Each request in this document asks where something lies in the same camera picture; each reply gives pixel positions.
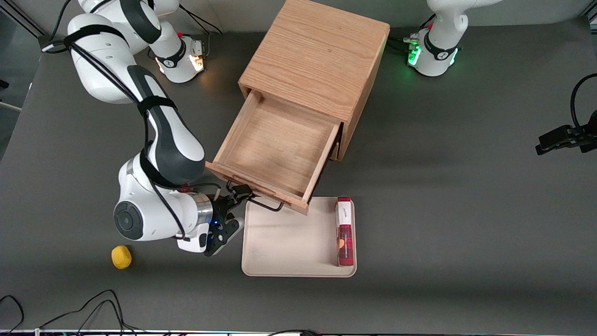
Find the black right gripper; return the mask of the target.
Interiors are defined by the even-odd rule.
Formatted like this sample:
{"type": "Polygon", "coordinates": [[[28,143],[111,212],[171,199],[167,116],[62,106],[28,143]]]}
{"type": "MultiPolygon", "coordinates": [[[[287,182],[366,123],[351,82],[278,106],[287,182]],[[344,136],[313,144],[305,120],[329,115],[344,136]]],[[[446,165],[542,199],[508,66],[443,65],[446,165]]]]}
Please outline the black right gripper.
{"type": "Polygon", "coordinates": [[[253,191],[247,184],[228,184],[227,190],[230,195],[219,195],[211,200],[213,212],[211,226],[207,234],[206,249],[203,252],[205,257],[215,256],[244,228],[244,219],[235,217],[232,214],[232,208],[235,203],[252,198],[253,191]]]}

